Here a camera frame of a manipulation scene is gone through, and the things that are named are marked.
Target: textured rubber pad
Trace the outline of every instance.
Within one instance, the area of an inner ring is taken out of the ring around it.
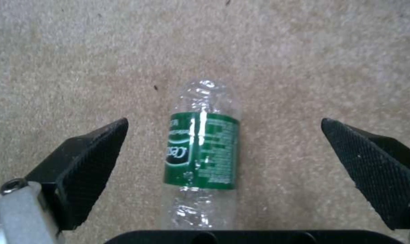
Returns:
[[[322,131],[355,186],[392,230],[410,229],[410,149],[332,119]]]
[[[128,130],[120,119],[66,140],[26,179],[39,182],[61,230],[82,224],[106,187]]]

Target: green bottle label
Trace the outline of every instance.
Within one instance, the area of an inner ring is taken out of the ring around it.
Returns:
[[[188,187],[234,189],[239,122],[210,113],[171,116],[164,182]]]

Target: clear plastic bottle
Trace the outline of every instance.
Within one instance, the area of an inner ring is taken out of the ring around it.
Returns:
[[[197,80],[182,88],[170,123],[162,229],[234,228],[240,119],[240,103],[225,85]]]

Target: brand logo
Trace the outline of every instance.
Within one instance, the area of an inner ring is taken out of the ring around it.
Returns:
[[[171,141],[166,149],[166,162],[171,165],[180,165],[189,162],[190,143],[189,139]]]
[[[167,147],[167,156],[174,157],[175,159],[183,158],[186,152],[186,147]]]

